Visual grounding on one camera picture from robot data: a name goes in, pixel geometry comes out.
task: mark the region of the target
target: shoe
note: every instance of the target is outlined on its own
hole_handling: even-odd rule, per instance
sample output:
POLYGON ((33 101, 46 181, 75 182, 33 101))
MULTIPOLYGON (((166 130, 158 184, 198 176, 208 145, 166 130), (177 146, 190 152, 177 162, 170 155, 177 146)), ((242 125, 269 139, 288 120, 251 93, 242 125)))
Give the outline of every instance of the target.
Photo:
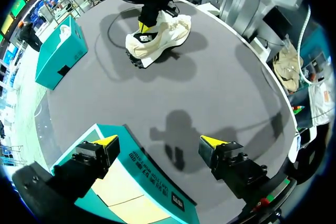
POLYGON ((126 53, 138 68, 147 68, 164 50, 182 45, 191 30, 191 16, 172 17, 160 11, 156 25, 148 32, 140 30, 126 36, 126 53))

